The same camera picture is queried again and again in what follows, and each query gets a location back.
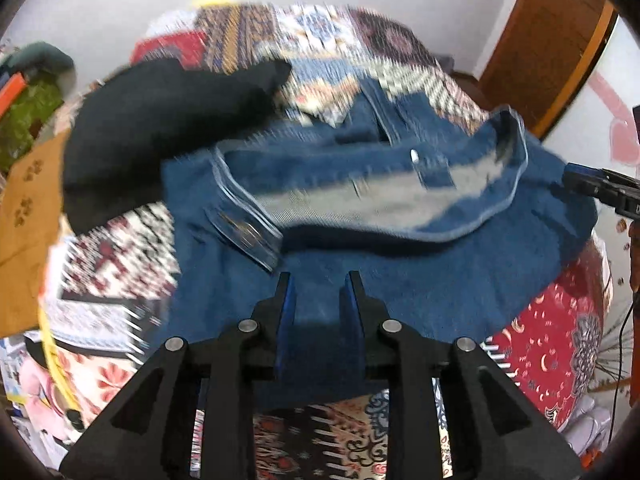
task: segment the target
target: orange object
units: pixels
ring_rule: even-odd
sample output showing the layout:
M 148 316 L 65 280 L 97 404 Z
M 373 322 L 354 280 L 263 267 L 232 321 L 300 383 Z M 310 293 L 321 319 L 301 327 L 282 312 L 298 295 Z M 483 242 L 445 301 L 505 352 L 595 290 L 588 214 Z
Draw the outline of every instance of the orange object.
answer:
M 588 469 L 593 464 L 594 460 L 596 460 L 602 454 L 601 451 L 592 448 L 589 448 L 584 455 L 580 457 L 580 462 L 582 463 L 582 468 Z
M 9 109 L 15 99 L 27 88 L 27 82 L 20 72 L 13 74 L 0 89 L 0 117 Z

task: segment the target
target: metal pin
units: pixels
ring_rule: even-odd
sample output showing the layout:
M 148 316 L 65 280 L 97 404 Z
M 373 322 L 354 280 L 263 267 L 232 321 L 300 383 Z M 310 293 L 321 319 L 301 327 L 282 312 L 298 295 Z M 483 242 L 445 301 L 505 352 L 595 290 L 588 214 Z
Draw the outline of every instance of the metal pin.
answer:
M 169 352 L 175 352 L 177 350 L 179 350 L 180 348 L 182 348 L 182 346 L 184 345 L 184 341 L 182 340 L 181 337 L 172 337 L 166 340 L 166 343 L 164 343 L 164 347 L 169 351 Z
M 456 341 L 456 345 L 458 345 L 458 348 L 463 352 L 471 352 L 476 348 L 476 343 L 470 337 L 461 337 Z
M 385 332 L 389 332 L 390 334 L 400 332 L 402 330 L 402 323 L 396 321 L 395 319 L 387 319 L 382 324 L 382 330 L 384 330 Z
M 256 328 L 258 328 L 258 323 L 253 319 L 243 319 L 240 323 L 238 323 L 238 330 L 240 332 L 253 332 Z

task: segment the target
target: red patterned fabric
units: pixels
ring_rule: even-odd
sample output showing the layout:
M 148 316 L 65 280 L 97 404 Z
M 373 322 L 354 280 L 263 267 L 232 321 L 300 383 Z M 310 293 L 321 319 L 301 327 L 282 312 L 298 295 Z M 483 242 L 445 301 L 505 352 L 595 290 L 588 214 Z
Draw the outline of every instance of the red patterned fabric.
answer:
M 514 381 L 560 428 L 593 374 L 604 322 L 602 256 L 590 240 L 580 258 L 491 339 Z
M 143 40 L 136 44 L 131 54 L 131 63 L 149 59 L 175 57 L 185 68 L 200 66 L 204 55 L 204 32 L 180 32 Z

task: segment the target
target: paw print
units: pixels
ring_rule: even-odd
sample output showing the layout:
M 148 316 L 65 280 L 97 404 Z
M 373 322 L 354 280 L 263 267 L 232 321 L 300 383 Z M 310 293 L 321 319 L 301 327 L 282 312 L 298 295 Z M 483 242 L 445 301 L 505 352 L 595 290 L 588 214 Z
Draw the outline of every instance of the paw print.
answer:
M 23 198 L 20 201 L 20 207 L 14 212 L 14 226 L 20 227 L 24 225 L 24 218 L 29 216 L 33 211 L 33 200 L 31 198 Z
M 24 174 L 24 177 L 22 179 L 25 182 L 30 182 L 31 180 L 33 180 L 34 179 L 34 175 L 38 175 L 42 171 L 42 165 L 43 164 L 44 164 L 44 162 L 42 160 L 40 160 L 39 158 L 34 160 L 33 164 L 31 164 L 27 168 L 27 172 Z

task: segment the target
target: black gripper frame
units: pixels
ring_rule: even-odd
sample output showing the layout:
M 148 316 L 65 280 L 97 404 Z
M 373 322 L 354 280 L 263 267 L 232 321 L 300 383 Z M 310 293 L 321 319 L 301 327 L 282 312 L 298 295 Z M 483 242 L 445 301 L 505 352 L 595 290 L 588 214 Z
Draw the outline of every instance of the black gripper frame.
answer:
M 204 418 L 200 478 L 255 479 L 251 382 L 277 378 L 294 310 L 283 272 L 274 296 L 255 305 L 255 324 L 244 320 L 195 344 L 167 340 L 87 428 L 60 472 L 72 480 L 191 479 L 195 413 L 206 395 L 204 410 L 216 416 Z
M 341 291 L 340 314 L 366 377 L 389 382 L 386 480 L 443 478 L 433 379 L 444 400 L 454 480 L 580 476 L 580 460 L 564 438 L 471 339 L 448 344 L 404 323 L 384 324 L 385 304 L 366 295 L 354 271 Z

